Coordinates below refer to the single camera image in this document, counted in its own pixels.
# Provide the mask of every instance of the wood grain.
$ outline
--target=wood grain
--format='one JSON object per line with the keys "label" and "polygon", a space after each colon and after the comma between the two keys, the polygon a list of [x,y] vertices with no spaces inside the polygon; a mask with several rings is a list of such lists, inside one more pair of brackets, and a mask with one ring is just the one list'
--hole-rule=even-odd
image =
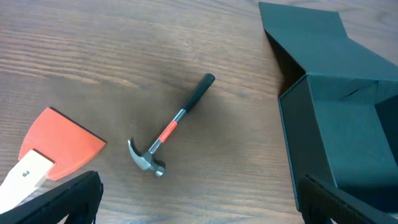
{"label": "wood grain", "polygon": [[[270,1],[339,11],[349,36],[398,64],[398,3]],[[281,73],[258,1],[0,0],[0,180],[53,106],[107,140],[73,175],[104,182],[98,223],[303,223],[295,209],[277,95]],[[133,163],[201,76],[216,81],[157,157]]]}

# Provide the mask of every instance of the hammer handle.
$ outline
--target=hammer handle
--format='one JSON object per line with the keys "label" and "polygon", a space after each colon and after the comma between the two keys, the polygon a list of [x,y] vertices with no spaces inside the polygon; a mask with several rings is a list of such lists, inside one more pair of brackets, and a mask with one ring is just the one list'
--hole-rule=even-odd
{"label": "hammer handle", "polygon": [[214,75],[207,73],[199,82],[195,90],[193,91],[191,97],[184,104],[184,109],[188,113],[193,106],[200,100],[201,96],[205,94],[206,90],[211,86],[211,84],[216,80]]}

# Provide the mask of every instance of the hammer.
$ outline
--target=hammer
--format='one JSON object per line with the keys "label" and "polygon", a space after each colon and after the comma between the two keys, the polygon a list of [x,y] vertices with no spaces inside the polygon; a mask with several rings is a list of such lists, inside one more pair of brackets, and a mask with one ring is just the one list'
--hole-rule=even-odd
{"label": "hammer", "polygon": [[160,145],[164,143],[170,133],[177,126],[178,121],[187,114],[196,103],[198,103],[199,99],[203,94],[205,94],[206,90],[211,86],[216,78],[214,75],[207,73],[199,82],[195,90],[193,91],[191,97],[184,104],[182,109],[175,115],[174,119],[167,125],[167,127],[163,130],[162,134],[156,139],[156,141],[152,144],[152,146],[145,153],[141,154],[134,145],[134,140],[131,138],[128,140],[130,154],[132,159],[142,170],[148,170],[155,172],[157,177],[162,177],[166,164],[163,161],[155,159],[155,152],[159,148]]}

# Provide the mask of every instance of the cardboard box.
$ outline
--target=cardboard box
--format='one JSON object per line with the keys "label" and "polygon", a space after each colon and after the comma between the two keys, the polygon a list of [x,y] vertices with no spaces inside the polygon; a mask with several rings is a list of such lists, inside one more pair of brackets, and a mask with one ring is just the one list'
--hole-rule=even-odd
{"label": "cardboard box", "polygon": [[290,172],[398,213],[398,67],[348,38],[337,12],[259,3],[285,78]]}

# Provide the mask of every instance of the box flap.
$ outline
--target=box flap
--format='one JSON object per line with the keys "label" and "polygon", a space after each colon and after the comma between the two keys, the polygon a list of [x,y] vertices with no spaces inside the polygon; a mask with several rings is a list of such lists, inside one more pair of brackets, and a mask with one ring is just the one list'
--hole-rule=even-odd
{"label": "box flap", "polygon": [[260,2],[264,30],[308,75],[398,80],[398,67],[348,38],[337,12]]}

